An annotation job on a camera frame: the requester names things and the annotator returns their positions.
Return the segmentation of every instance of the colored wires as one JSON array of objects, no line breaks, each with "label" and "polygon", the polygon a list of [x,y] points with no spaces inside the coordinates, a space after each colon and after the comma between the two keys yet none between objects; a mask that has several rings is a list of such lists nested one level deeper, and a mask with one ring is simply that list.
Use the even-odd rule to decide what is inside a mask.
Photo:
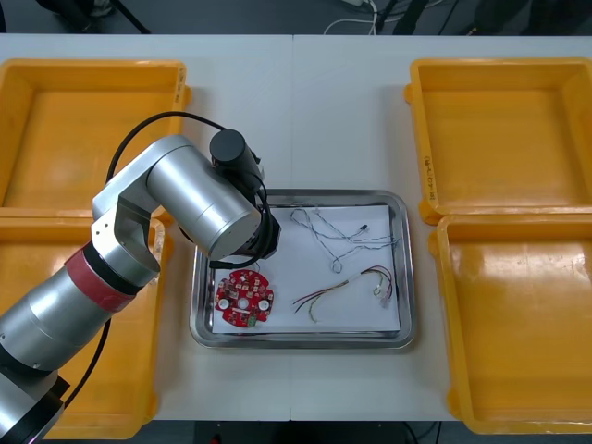
[{"label": "colored wires", "polygon": [[[336,284],[332,287],[327,287],[326,289],[321,289],[321,290],[315,291],[314,293],[310,293],[310,294],[307,294],[306,296],[302,296],[301,298],[298,298],[296,301],[294,301],[292,303],[292,305],[298,305],[296,307],[296,311],[294,313],[295,314],[298,313],[304,307],[304,305],[306,305],[307,303],[310,303],[310,305],[308,306],[308,315],[311,318],[311,320],[316,324],[318,322],[318,319],[316,318],[315,313],[314,313],[315,304],[324,295],[330,293],[331,291],[345,287],[346,285],[352,283],[355,279],[357,279],[359,277],[362,277],[364,275],[372,275],[372,274],[378,275],[380,277],[380,281],[378,282],[378,284],[374,288],[373,294],[375,296],[377,296],[378,298],[382,299],[383,307],[386,308],[386,306],[389,303],[389,300],[392,296],[392,292],[393,292],[393,277],[392,277],[390,271],[387,268],[385,268],[384,266],[373,265],[373,266],[361,271],[360,273],[340,282],[339,284]],[[384,285],[383,285],[384,280],[386,280],[388,282],[386,289],[384,289]]]}]

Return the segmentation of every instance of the electronic component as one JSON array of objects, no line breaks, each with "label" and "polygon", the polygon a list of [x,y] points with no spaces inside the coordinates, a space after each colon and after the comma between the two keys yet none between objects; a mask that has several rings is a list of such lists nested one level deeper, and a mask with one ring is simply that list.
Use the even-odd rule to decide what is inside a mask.
[{"label": "electronic component", "polygon": [[222,279],[216,292],[216,309],[222,319],[235,327],[254,327],[265,322],[271,313],[274,292],[269,281],[252,270],[237,270]]},{"label": "electronic component", "polygon": [[[310,305],[308,306],[308,315],[311,318],[311,320],[316,324],[318,322],[318,320],[316,319],[315,314],[313,313],[313,309],[315,308],[315,304],[321,299],[321,297],[323,295],[329,293],[330,291],[340,289],[341,287],[345,287],[346,285],[352,283],[355,279],[357,279],[363,275],[368,275],[368,274],[376,274],[376,275],[380,276],[380,281],[378,282],[376,287],[373,289],[372,293],[382,301],[382,306],[384,308],[387,308],[387,305],[389,304],[390,298],[392,296],[392,291],[393,291],[393,276],[391,275],[390,271],[387,268],[385,268],[384,266],[374,265],[374,266],[371,266],[370,268],[366,268],[365,270],[361,271],[360,273],[353,275],[349,279],[345,279],[344,281],[340,282],[339,284],[336,284],[332,287],[328,287],[326,289],[315,291],[313,293],[307,294],[306,296],[302,296],[301,298],[298,298],[296,301],[294,301],[292,303],[292,305],[296,305],[297,303],[299,303],[299,305],[296,308],[296,311],[294,313],[295,314],[298,313],[300,311],[300,309],[304,307],[304,305],[306,305],[308,302],[310,302]],[[383,292],[383,285],[382,284],[383,284],[384,278],[387,280],[388,285],[387,285],[386,291]],[[395,273],[395,278],[394,278],[394,288],[395,288],[397,297],[399,297],[399,286],[397,284],[397,274],[396,273]]]}]

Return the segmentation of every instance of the cable bundle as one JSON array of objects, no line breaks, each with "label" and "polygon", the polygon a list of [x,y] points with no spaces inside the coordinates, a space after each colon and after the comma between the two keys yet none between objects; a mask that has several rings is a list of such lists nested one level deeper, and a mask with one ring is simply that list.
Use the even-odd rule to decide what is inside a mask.
[{"label": "cable bundle", "polygon": [[[314,293],[307,294],[306,296],[302,296],[301,298],[297,299],[296,301],[294,301],[292,303],[292,305],[296,305],[296,304],[300,303],[294,313],[295,314],[298,313],[300,311],[300,309],[304,307],[304,305],[306,305],[308,302],[310,302],[311,304],[308,306],[308,315],[310,316],[311,320],[314,323],[317,323],[318,320],[315,318],[315,314],[313,313],[313,310],[315,308],[315,304],[321,299],[321,297],[323,295],[325,295],[331,291],[345,287],[346,285],[352,283],[355,279],[357,279],[361,276],[364,276],[364,275],[369,275],[369,274],[376,274],[376,275],[380,276],[380,282],[378,282],[378,285],[376,285],[376,287],[374,288],[373,293],[375,296],[380,297],[382,299],[383,306],[386,308],[387,305],[389,304],[390,298],[392,296],[393,277],[390,274],[390,271],[387,268],[385,268],[384,266],[373,265],[370,268],[366,268],[364,271],[361,271],[360,273],[354,275],[353,277],[350,277],[349,279],[346,279],[346,280],[340,282],[337,285],[334,285],[332,287],[328,287],[326,289],[322,289],[319,291],[315,291]],[[384,296],[383,296],[384,279],[387,280],[388,285],[387,285],[386,292],[384,293]],[[394,288],[395,288],[397,297],[399,297],[399,286],[397,285],[397,276],[396,275],[394,278]]]}]

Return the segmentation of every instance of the metal tray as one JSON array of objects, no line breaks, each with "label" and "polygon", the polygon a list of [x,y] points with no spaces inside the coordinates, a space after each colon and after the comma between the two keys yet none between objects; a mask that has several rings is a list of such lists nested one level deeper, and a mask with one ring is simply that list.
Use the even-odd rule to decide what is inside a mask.
[{"label": "metal tray", "polygon": [[401,329],[330,333],[214,333],[215,270],[209,268],[208,259],[196,249],[190,311],[191,334],[195,340],[205,347],[256,349],[402,349],[409,345],[415,335],[416,315],[409,223],[401,198],[387,191],[270,190],[268,201],[271,207],[388,205],[391,234],[401,240],[392,249],[400,290],[397,304]]}]

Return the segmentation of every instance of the tray rim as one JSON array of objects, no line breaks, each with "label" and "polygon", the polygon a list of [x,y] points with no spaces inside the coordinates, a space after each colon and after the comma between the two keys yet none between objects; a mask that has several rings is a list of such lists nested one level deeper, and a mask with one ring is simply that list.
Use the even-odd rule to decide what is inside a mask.
[{"label": "tray rim", "polygon": [[[391,338],[385,339],[384,333],[352,333],[348,339],[344,339],[341,333],[266,333],[260,335],[253,335],[256,337],[273,336],[276,340],[265,341],[263,339],[244,339],[239,341],[216,340],[216,336],[228,336],[224,334],[210,333],[203,325],[199,325],[197,320],[199,316],[203,315],[203,308],[201,302],[201,289],[203,273],[208,271],[207,259],[205,256],[195,249],[193,276],[191,285],[191,303],[190,303],[190,331],[191,335],[200,345],[208,348],[250,348],[250,349],[392,349],[404,350],[407,348],[415,338],[417,331],[417,319],[415,311],[414,299],[414,280],[413,280],[413,261],[411,252],[411,239],[409,234],[409,219],[407,210],[403,200],[396,194],[389,191],[360,191],[360,190],[314,190],[314,189],[273,189],[268,191],[270,197],[377,197],[382,199],[379,204],[388,204],[392,201],[396,204],[401,215],[401,239],[402,239],[402,254],[405,258],[405,280],[407,284],[407,293],[402,295],[403,301],[400,304],[401,314],[407,316],[409,320],[409,329],[406,331],[400,340],[393,340]],[[402,310],[401,305],[406,304],[409,307],[407,310]],[[323,335],[323,339],[318,339],[319,335]],[[298,337],[310,337],[309,339],[298,339]]]}]

